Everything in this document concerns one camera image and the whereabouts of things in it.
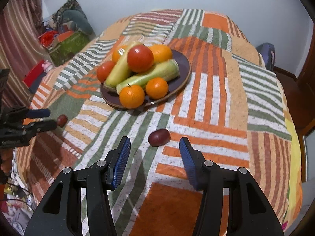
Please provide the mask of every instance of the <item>red tomato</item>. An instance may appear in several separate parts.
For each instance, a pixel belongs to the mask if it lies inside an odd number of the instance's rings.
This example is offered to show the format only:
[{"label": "red tomato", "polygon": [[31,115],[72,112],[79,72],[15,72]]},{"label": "red tomato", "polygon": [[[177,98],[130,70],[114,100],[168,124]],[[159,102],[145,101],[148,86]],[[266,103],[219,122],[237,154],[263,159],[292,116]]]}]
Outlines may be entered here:
[{"label": "red tomato", "polygon": [[114,68],[115,63],[113,61],[106,61],[101,64],[97,69],[97,79],[103,83],[107,79],[108,75],[110,74],[111,70]]},{"label": "red tomato", "polygon": [[136,73],[143,73],[153,65],[154,56],[152,51],[143,44],[132,47],[127,55],[129,68]]}]

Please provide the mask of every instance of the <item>teal pillow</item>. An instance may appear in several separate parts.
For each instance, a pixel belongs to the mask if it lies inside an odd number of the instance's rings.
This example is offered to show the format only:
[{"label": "teal pillow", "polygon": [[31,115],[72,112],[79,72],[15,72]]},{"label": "teal pillow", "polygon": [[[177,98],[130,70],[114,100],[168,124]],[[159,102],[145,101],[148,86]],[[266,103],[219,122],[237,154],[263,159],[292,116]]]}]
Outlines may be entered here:
[{"label": "teal pillow", "polygon": [[66,23],[69,21],[73,21],[74,23],[76,23],[79,31],[83,32],[86,35],[91,35],[94,33],[93,28],[89,24],[88,20],[79,11],[64,11],[64,13],[62,14],[62,22]]}]

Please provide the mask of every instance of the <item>silver screw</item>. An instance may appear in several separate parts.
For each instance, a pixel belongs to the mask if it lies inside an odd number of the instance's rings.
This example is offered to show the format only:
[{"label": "silver screw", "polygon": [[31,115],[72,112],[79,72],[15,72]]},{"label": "silver screw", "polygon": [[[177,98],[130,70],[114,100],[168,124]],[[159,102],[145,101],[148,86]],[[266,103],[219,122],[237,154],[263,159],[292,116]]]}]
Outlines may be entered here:
[{"label": "silver screw", "polygon": [[212,161],[210,161],[210,160],[206,160],[206,161],[204,161],[204,164],[205,164],[207,167],[211,167],[211,166],[213,166],[213,162],[212,162]]},{"label": "silver screw", "polygon": [[246,174],[248,172],[248,170],[246,168],[239,168],[239,171],[242,173],[242,174]]},{"label": "silver screw", "polygon": [[105,166],[105,164],[106,164],[106,161],[104,161],[104,160],[99,160],[99,161],[97,162],[97,165],[98,165],[99,167],[103,167],[103,166]]},{"label": "silver screw", "polygon": [[71,168],[70,168],[70,167],[65,167],[65,168],[62,170],[62,172],[63,172],[64,174],[68,174],[70,171],[71,171]]}]

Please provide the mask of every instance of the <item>baseboard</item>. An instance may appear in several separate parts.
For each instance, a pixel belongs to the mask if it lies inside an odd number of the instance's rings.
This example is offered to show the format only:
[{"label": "baseboard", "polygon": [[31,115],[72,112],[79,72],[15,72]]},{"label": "baseboard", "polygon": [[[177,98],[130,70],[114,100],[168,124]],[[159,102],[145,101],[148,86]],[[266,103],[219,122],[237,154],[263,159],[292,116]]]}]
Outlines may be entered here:
[{"label": "baseboard", "polygon": [[281,74],[283,74],[283,75],[286,75],[286,76],[289,76],[289,77],[291,77],[294,81],[297,81],[297,77],[295,76],[295,74],[293,74],[293,73],[291,73],[291,72],[288,72],[288,71],[286,71],[286,70],[284,70],[284,69],[282,69],[282,68],[280,68],[280,67],[274,67],[273,68],[273,71],[274,72],[278,72],[278,73],[281,73]]}]

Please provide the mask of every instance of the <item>person's hand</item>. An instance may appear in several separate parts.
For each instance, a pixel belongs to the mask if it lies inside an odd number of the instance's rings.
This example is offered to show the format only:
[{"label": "person's hand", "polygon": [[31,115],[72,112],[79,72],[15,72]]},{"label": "person's hand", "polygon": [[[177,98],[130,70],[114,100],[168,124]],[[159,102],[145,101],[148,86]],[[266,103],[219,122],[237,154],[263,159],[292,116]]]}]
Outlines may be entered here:
[{"label": "person's hand", "polygon": [[0,150],[0,156],[2,160],[1,170],[7,174],[12,168],[13,149]]}]

